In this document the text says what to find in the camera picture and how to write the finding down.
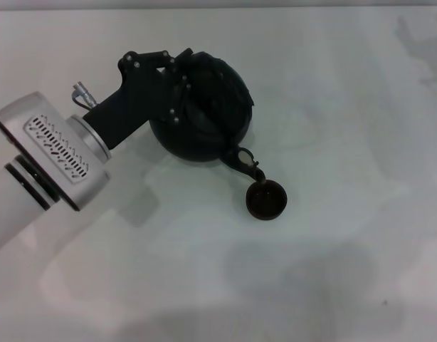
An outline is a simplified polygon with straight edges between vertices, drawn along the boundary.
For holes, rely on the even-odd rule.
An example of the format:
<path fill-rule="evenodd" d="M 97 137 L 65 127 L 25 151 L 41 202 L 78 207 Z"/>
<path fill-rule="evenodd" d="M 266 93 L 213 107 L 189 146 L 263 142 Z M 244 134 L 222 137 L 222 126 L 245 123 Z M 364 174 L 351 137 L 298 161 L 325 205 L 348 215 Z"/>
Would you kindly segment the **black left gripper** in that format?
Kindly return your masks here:
<path fill-rule="evenodd" d="M 177 56 L 168 51 L 127 52 L 117 64 L 120 87 L 90 109 L 83 120 L 110 150 L 126 140 L 147 121 L 181 128 L 191 84 L 180 74 L 181 63 L 193 55 L 187 48 Z"/>

